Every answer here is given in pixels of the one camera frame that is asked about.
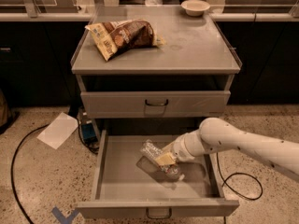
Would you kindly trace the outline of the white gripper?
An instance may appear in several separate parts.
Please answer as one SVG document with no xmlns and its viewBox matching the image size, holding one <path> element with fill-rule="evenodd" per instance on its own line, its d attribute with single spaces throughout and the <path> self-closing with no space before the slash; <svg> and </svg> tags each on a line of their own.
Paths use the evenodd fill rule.
<svg viewBox="0 0 299 224">
<path fill-rule="evenodd" d="M 195 151 L 197 148 L 198 138 L 196 133 L 185 133 L 174 142 L 163 147 L 163 153 L 155 161 L 159 166 L 173 165 L 176 163 L 176 160 L 183 162 L 193 161 L 196 157 Z"/>
</svg>

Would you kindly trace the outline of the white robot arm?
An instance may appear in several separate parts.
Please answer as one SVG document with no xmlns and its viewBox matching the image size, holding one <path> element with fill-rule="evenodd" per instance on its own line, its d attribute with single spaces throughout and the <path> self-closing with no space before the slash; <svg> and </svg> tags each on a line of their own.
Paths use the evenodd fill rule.
<svg viewBox="0 0 299 224">
<path fill-rule="evenodd" d="M 237 129 L 219 119 L 204 119 L 199 128 L 176 138 L 154 160 L 158 165 L 194 161 L 197 157 L 239 150 L 288 178 L 299 181 L 299 144 Z"/>
</svg>

